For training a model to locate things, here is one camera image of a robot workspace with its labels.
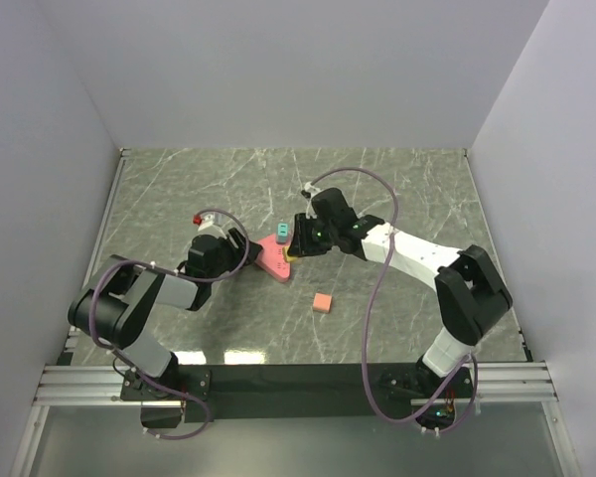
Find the pink USB charger plug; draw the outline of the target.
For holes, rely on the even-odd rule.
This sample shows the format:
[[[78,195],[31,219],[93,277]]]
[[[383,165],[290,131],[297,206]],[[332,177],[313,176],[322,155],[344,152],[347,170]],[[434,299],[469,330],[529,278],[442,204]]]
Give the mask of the pink USB charger plug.
[[[333,297],[329,294],[316,293],[314,295],[312,309],[320,313],[329,313],[333,304]]]

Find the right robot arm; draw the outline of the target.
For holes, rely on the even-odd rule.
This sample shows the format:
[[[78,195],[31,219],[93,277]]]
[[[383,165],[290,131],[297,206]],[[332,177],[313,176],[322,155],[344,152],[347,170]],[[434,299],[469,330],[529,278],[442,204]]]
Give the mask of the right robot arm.
[[[294,217],[290,257],[339,251],[392,267],[436,293],[442,328],[419,360],[416,384],[437,397],[451,384],[450,372],[497,325],[513,298],[489,254],[477,245],[439,245],[398,230],[373,215],[358,216],[338,188],[307,185],[309,211]]]

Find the pink triangular power strip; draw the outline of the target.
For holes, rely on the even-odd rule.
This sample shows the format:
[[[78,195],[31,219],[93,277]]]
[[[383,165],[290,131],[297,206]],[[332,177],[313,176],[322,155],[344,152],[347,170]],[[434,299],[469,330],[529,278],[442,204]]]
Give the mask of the pink triangular power strip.
[[[285,283],[290,279],[291,266],[285,259],[284,246],[276,242],[275,235],[270,235],[256,242],[261,246],[255,264],[267,272],[276,281]]]

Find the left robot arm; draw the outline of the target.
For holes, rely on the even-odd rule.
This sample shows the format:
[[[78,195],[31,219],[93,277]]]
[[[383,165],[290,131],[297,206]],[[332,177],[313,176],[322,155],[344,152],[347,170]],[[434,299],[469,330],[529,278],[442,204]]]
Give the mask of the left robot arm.
[[[143,372],[143,387],[157,399],[183,386],[179,360],[146,330],[156,304],[198,311],[212,296],[213,283],[256,261],[262,246],[246,242],[235,228],[225,235],[195,236],[187,259],[167,274],[113,254],[80,291],[68,321]]]

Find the yellow USB charger plug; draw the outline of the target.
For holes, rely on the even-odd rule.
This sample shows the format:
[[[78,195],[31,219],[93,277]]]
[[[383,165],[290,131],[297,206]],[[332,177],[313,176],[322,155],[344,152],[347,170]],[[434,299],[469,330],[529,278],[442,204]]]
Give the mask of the yellow USB charger plug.
[[[300,258],[300,251],[296,247],[285,246],[283,249],[283,257],[287,263],[292,263]]]

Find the teal USB charger plug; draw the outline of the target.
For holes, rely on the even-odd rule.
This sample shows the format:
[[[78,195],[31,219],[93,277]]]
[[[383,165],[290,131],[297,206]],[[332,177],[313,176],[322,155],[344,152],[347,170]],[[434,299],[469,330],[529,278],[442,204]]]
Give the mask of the teal USB charger plug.
[[[276,230],[276,242],[285,244],[290,240],[290,227],[287,223],[279,223]]]

